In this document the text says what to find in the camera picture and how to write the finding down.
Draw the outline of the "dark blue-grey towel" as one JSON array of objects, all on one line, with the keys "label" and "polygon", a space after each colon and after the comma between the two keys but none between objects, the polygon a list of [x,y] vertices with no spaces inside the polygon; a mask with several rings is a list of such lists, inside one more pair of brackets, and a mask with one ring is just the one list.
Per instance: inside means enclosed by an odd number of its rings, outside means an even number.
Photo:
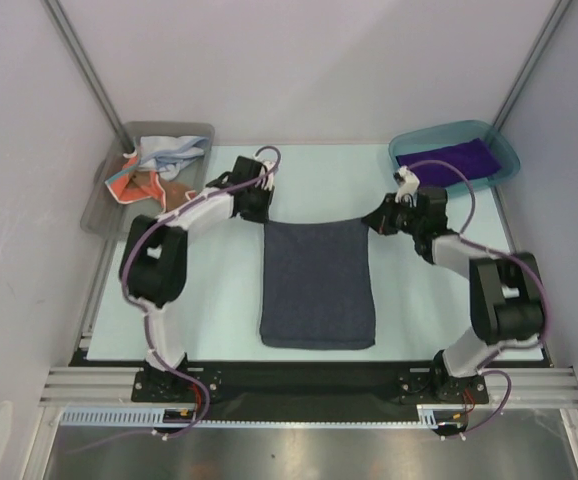
[{"label": "dark blue-grey towel", "polygon": [[274,348],[363,350],[375,344],[368,227],[361,220],[264,226],[259,333]]}]

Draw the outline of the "purple microfiber towel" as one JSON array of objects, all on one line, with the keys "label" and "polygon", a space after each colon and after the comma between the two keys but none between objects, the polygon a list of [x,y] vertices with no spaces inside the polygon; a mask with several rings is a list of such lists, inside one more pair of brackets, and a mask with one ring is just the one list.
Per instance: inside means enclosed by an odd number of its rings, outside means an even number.
[{"label": "purple microfiber towel", "polygon": [[[398,165],[408,168],[424,161],[441,161],[459,170],[469,181],[490,177],[502,168],[500,162],[479,138],[427,151],[397,154],[395,159]],[[448,188],[463,182],[452,169],[435,163],[419,165],[412,171],[422,186]]]}]

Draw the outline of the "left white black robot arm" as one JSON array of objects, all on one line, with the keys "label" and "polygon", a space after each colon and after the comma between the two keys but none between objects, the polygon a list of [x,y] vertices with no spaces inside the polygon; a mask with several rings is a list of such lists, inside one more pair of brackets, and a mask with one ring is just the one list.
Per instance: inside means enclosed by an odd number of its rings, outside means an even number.
[{"label": "left white black robot arm", "polygon": [[266,223],[281,163],[280,151],[262,147],[239,156],[230,171],[209,182],[182,206],[155,218],[136,217],[119,270],[124,300],[143,317],[145,364],[136,376],[134,401],[178,402],[194,391],[207,404],[209,389],[188,373],[187,353],[167,307],[183,292],[188,250],[213,226],[239,217]]}]

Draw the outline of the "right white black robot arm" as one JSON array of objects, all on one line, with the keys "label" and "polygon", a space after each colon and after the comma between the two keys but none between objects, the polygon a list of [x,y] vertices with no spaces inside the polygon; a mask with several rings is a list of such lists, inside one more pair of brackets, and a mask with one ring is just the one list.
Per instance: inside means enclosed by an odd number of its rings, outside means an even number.
[{"label": "right white black robot arm", "polygon": [[470,326],[435,355],[425,388],[443,402],[460,397],[504,351],[541,345],[548,326],[535,257],[491,250],[465,239],[448,227],[447,203],[445,189],[422,187],[414,195],[387,194],[362,218],[379,235],[409,235],[418,256],[469,283]]}]

